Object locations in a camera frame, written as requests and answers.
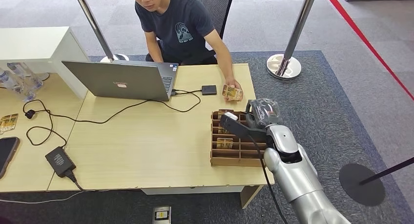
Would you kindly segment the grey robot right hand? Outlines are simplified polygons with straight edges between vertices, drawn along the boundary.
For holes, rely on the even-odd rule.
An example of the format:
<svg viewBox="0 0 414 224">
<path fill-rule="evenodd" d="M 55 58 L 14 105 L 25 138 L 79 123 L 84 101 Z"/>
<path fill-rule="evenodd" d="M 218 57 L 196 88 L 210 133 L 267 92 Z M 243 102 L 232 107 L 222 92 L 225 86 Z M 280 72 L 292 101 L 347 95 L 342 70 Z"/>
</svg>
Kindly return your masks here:
<svg viewBox="0 0 414 224">
<path fill-rule="evenodd" d="M 276 101 L 268 98 L 248 100 L 246 122 L 250 128 L 265 129 L 271 124 L 282 124 L 281 110 Z"/>
</svg>

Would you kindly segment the person's left hand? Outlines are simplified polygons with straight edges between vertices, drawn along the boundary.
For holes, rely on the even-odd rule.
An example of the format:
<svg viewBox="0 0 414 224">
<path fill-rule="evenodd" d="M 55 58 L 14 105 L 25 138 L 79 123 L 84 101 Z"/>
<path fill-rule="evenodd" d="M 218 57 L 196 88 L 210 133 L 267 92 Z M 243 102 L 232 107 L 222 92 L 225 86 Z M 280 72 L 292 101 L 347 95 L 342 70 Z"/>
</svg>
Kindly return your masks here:
<svg viewBox="0 0 414 224">
<path fill-rule="evenodd" d="M 225 84 L 232 87 L 242 90 L 241 85 L 234 77 L 226 77 L 225 78 Z"/>
</svg>

